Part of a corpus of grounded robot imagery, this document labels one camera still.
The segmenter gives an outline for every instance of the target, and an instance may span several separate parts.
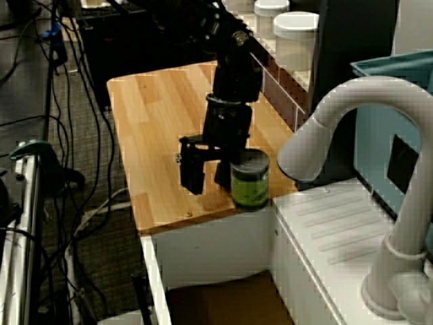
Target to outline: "blue bin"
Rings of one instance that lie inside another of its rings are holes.
[[[351,66],[358,77],[396,77],[433,95],[433,50],[353,62]],[[417,153],[421,149],[421,137],[417,127],[397,111],[382,106],[364,108],[357,113],[354,166],[398,214],[405,195],[387,177],[394,136],[399,136]],[[433,248],[433,230],[430,233],[429,248]]]

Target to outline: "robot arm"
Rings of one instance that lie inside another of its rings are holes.
[[[216,54],[218,65],[212,93],[206,97],[203,132],[180,140],[178,163],[181,185],[193,194],[201,194],[204,163],[220,160],[215,182],[230,191],[229,161],[245,148],[249,137],[252,111],[246,103],[258,99],[262,84],[262,72],[254,67],[250,55],[252,32],[225,9],[221,0],[131,2],[152,12],[160,29],[180,31],[191,42]]]

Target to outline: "container lid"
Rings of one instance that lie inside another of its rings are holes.
[[[255,175],[268,170],[269,156],[258,149],[244,149],[230,165],[238,173]]]
[[[254,12],[259,16],[275,17],[290,8],[289,0],[257,0],[254,3]]]
[[[319,15],[312,12],[286,12],[273,20],[273,32],[284,39],[311,39],[315,37]]]

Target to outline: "white jar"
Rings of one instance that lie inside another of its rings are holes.
[[[254,0],[226,0],[230,12],[254,12]]]
[[[274,39],[273,20],[276,16],[287,12],[288,0],[257,0],[254,4],[256,13],[256,35],[264,39]]]
[[[319,15],[311,12],[288,12],[273,21],[277,37],[276,62],[286,70],[310,70]]]

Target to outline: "gray faucet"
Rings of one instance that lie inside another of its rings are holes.
[[[361,294],[368,308],[383,318],[433,325],[433,280],[424,273],[425,240],[433,216],[433,96],[392,77],[343,83],[320,101],[310,119],[283,145],[277,162],[291,179],[314,180],[342,117],[370,104],[394,108],[410,118],[419,129],[422,147],[395,228],[375,256]]]

